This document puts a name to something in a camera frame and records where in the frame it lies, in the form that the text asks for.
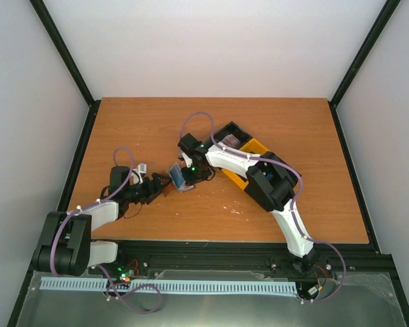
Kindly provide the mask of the brown leather card holder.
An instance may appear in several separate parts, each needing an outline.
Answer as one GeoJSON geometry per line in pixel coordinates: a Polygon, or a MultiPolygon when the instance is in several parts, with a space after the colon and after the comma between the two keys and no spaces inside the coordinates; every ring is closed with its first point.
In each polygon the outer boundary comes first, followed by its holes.
{"type": "Polygon", "coordinates": [[[163,190],[164,196],[168,196],[175,191],[185,193],[195,188],[195,186],[187,184],[178,163],[174,163],[169,169],[167,169],[166,174],[170,178],[170,182],[163,190]]]}

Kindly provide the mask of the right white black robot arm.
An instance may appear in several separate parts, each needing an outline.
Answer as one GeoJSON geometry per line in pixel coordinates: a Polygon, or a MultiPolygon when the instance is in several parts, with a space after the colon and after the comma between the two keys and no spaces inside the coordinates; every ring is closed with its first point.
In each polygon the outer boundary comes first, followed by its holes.
{"type": "Polygon", "coordinates": [[[276,154],[242,130],[221,129],[206,142],[191,134],[181,136],[178,147],[187,186],[209,181],[220,169],[278,223],[294,269],[306,273],[318,254],[295,203],[299,174],[276,154]]]}

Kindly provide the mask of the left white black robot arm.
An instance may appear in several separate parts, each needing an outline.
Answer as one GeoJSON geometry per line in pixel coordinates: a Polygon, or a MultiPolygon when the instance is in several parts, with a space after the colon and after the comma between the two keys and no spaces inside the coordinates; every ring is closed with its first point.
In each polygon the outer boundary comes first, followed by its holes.
{"type": "Polygon", "coordinates": [[[115,241],[93,240],[92,231],[124,216],[130,204],[150,204],[172,182],[168,174],[152,173],[138,164],[134,169],[115,166],[100,197],[73,211],[51,211],[31,258],[34,270],[55,275],[81,276],[88,268],[104,264],[113,274],[123,273],[128,257],[115,241]]]}

